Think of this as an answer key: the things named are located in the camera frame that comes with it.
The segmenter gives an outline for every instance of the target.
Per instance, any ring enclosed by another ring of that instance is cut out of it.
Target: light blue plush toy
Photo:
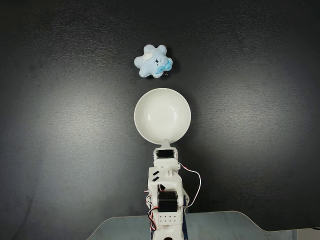
[[[141,77],[152,75],[154,78],[160,78],[164,71],[171,70],[174,62],[166,56],[166,46],[160,45],[155,48],[149,44],[144,47],[143,53],[143,56],[138,56],[134,60],[134,65],[140,69],[139,75]]]

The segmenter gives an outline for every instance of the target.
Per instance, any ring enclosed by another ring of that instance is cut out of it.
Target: white wire
[[[195,197],[194,197],[192,203],[191,203],[189,206],[183,206],[183,208],[189,208],[189,207],[192,206],[192,204],[194,204],[194,202],[195,202],[195,200],[196,200],[196,198],[197,198],[197,196],[198,196],[198,193],[199,193],[199,191],[200,191],[200,188],[201,188],[201,177],[200,177],[200,174],[199,174],[197,171],[192,171],[192,170],[188,169],[188,168],[187,168],[185,165],[183,165],[181,162],[179,162],[179,164],[180,164],[185,170],[187,170],[187,171],[189,171],[189,172],[192,172],[192,173],[198,174],[199,180],[200,180],[199,189],[198,189],[198,191],[196,192]]]

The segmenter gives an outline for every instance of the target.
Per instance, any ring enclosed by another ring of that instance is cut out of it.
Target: plush toy face
[[[139,75],[143,78],[152,75],[160,78],[164,71],[170,71],[174,63],[170,57],[166,56],[167,48],[160,45],[155,48],[147,45],[143,49],[144,55],[138,56],[134,60],[134,65],[140,69]]]

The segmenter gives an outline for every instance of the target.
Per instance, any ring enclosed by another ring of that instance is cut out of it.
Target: black surface
[[[320,226],[319,25],[316,1],[1,3],[0,239],[79,240],[146,215],[156,145],[133,114],[155,88],[191,108],[173,144],[202,176],[190,212]],[[146,44],[167,46],[168,77],[139,77]],[[181,175],[192,198],[198,177]]]
[[[158,192],[158,206],[160,213],[177,212],[178,210],[178,196],[175,191],[159,191]]]

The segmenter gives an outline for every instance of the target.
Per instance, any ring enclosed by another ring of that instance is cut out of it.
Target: blue component
[[[183,206],[187,206],[186,195],[183,196]],[[184,210],[184,209],[183,209],[182,232],[183,232],[184,240],[188,240],[188,231],[187,231],[186,215],[185,215],[185,210]]]

